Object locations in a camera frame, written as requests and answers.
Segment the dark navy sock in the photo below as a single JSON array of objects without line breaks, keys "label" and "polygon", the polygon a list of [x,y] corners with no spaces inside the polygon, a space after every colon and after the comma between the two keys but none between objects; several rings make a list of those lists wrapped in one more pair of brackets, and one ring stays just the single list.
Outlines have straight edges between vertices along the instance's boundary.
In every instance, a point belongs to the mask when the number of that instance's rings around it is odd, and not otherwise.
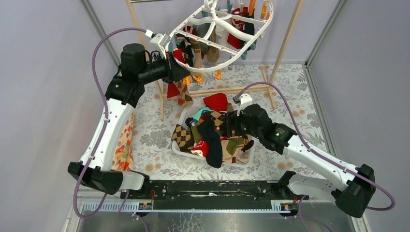
[{"label": "dark navy sock", "polygon": [[215,132],[214,126],[213,120],[206,119],[197,126],[197,129],[209,147],[205,156],[207,164],[214,168],[220,168],[222,166],[222,146],[220,135]]}]

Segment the red snowflake christmas sock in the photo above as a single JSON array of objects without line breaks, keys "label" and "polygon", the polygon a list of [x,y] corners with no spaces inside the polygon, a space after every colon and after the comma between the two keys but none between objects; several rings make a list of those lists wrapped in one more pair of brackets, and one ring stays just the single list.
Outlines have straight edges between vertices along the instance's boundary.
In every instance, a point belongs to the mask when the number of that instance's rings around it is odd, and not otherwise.
[{"label": "red snowflake christmas sock", "polygon": [[206,157],[208,154],[210,148],[207,144],[206,141],[200,140],[191,150],[190,152],[194,155],[200,156],[200,157]]}]

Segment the white round clip hanger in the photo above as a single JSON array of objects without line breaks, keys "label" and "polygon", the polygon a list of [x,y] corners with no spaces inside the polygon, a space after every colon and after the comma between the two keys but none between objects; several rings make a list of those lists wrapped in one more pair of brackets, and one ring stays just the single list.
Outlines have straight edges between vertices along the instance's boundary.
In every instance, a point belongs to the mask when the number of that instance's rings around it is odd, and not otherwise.
[{"label": "white round clip hanger", "polygon": [[192,58],[185,53],[185,61],[176,63],[192,73],[209,73],[246,59],[273,16],[274,5],[269,0],[240,0],[237,7],[231,0],[226,7],[220,0],[205,0],[170,33],[176,46],[190,47],[193,53]]}]

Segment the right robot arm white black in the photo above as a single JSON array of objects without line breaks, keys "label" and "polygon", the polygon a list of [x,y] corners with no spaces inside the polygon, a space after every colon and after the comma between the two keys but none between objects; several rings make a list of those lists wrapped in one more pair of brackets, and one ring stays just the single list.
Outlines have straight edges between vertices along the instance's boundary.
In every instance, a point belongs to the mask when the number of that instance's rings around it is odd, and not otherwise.
[{"label": "right robot arm white black", "polygon": [[295,159],[322,176],[284,174],[277,186],[281,198],[289,199],[293,195],[323,198],[355,218],[362,217],[368,209],[376,191],[370,184],[375,181],[372,167],[366,164],[357,167],[303,141],[292,128],[272,122],[266,110],[258,104],[252,104],[240,113],[227,113],[222,131],[227,135],[250,135],[266,149]]}]

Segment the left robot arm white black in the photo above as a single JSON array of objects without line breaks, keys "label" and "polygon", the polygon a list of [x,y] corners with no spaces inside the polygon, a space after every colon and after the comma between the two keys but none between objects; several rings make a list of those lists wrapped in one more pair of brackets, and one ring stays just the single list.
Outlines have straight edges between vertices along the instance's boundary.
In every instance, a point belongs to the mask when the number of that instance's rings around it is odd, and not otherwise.
[{"label": "left robot arm white black", "polygon": [[126,135],[126,121],[145,92],[145,85],[157,80],[173,83],[190,73],[178,64],[173,52],[167,51],[157,58],[139,43],[128,44],[120,54],[121,63],[109,83],[102,99],[104,109],[89,148],[80,161],[71,162],[68,173],[80,185],[113,195],[131,190],[139,199],[149,195],[146,176],[135,171],[118,171],[112,168],[117,142]]}]

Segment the red hanging sock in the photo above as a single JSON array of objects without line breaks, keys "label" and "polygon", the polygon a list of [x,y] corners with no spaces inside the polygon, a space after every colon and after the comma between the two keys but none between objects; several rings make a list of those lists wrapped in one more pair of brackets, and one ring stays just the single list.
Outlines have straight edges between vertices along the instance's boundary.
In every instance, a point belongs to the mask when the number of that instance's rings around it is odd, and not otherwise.
[{"label": "red hanging sock", "polygon": [[167,98],[175,98],[180,95],[180,91],[175,83],[168,84],[167,87]]}]

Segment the patchwork brown green sock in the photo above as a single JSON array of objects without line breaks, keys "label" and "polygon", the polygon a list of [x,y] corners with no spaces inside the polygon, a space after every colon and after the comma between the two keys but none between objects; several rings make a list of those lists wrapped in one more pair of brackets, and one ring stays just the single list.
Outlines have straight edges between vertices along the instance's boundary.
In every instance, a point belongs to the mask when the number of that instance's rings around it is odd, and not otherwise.
[{"label": "patchwork brown green sock", "polygon": [[245,165],[249,162],[250,149],[255,141],[247,135],[220,138],[222,146],[222,162]]}]

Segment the red sock behind basket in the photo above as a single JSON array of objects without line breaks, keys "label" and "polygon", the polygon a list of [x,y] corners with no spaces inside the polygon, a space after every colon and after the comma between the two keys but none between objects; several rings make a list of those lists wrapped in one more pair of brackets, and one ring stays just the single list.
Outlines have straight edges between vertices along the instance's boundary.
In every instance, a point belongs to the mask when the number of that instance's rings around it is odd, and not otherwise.
[{"label": "red sock behind basket", "polygon": [[228,108],[228,99],[224,93],[216,93],[205,97],[203,102],[206,107],[214,111],[226,111]]}]

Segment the brown argyle sock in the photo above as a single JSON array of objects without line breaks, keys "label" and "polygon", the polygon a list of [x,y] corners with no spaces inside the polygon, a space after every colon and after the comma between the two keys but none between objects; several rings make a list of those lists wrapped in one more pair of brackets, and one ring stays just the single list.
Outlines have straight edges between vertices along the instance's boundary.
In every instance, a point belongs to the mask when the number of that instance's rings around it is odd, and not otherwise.
[{"label": "brown argyle sock", "polygon": [[181,152],[190,152],[194,147],[195,141],[190,130],[185,129],[183,126],[176,124],[174,132],[171,136],[171,141],[176,142]]}]

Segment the floral grey table mat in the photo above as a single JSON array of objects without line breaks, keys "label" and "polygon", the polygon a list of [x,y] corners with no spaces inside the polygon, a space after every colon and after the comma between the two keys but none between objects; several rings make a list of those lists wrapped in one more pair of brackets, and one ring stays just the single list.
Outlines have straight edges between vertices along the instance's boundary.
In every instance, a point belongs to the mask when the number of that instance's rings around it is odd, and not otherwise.
[{"label": "floral grey table mat", "polygon": [[[270,118],[288,126],[295,118],[303,137],[316,147],[327,150],[319,116],[311,96],[305,67],[302,64],[280,65],[274,85],[284,95],[271,91],[276,109],[267,92],[253,92],[253,101],[264,108]],[[286,171],[315,177],[316,173],[302,163],[279,155],[256,144],[248,167],[223,165],[212,168],[206,161],[174,153],[171,135],[182,108],[175,100],[164,102],[164,120],[160,120],[160,97],[156,85],[146,85],[145,93],[134,111],[132,133],[133,170],[159,180],[277,180]]]}]

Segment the orange leaf patterned cloth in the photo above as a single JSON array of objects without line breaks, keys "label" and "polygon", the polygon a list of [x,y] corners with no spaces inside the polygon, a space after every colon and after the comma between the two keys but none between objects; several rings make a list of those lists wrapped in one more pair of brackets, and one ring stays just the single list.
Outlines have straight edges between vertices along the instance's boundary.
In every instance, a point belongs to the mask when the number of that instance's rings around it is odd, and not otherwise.
[{"label": "orange leaf patterned cloth", "polygon": [[112,169],[117,171],[131,171],[133,169],[132,133],[134,113],[126,121],[120,134],[112,160]]}]

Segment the wooden drying rack frame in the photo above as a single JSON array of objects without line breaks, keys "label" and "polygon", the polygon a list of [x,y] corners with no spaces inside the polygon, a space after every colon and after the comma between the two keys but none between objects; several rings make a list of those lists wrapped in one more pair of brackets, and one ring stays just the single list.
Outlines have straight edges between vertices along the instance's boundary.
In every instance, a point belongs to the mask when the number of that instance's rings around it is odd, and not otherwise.
[{"label": "wooden drying rack frame", "polygon": [[[127,0],[126,4],[127,7],[129,9],[133,24],[137,27],[140,25],[138,17],[136,15],[136,11],[133,7],[133,4],[137,3],[136,0]],[[291,38],[291,34],[293,32],[294,26],[296,24],[296,21],[299,17],[299,14],[301,12],[301,8],[304,4],[303,0],[298,0],[296,2],[292,17],[290,19],[287,31],[285,33],[282,45],[280,47],[277,59],[275,61],[275,65],[274,65],[274,69],[270,75],[270,78],[268,79],[265,73],[265,70],[262,70],[262,77],[264,81],[268,81],[269,83],[273,83],[276,77],[276,74],[278,72],[279,69],[279,65],[282,62],[282,58],[285,54],[286,48],[288,46],[289,40]],[[166,98],[166,94],[165,94],[165,88],[164,85],[160,85],[158,81],[155,81],[155,85],[156,88],[158,90],[159,93],[159,97],[160,97],[160,120],[163,121],[164,120],[164,101],[167,100]],[[222,92],[224,94],[234,94],[234,93],[238,93],[242,88],[241,87],[223,87],[223,88],[214,88],[214,89],[205,89],[205,90],[198,90],[198,91],[193,91],[191,93],[191,95],[193,97],[205,97],[205,96],[210,96],[219,92]],[[266,91],[269,94],[269,99],[271,101],[271,105],[274,109],[276,109],[276,104],[273,98],[273,95],[270,91],[270,87],[250,87],[249,88],[249,92],[258,92],[258,91]]]}]

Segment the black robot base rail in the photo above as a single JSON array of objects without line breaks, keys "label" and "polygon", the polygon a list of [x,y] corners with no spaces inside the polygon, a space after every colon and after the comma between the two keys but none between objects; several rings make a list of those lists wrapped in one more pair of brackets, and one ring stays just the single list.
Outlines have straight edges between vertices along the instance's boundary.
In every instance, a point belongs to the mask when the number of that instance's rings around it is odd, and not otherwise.
[{"label": "black robot base rail", "polygon": [[121,199],[147,200],[155,210],[268,210],[272,201],[294,203],[295,195],[276,181],[150,180]]}]

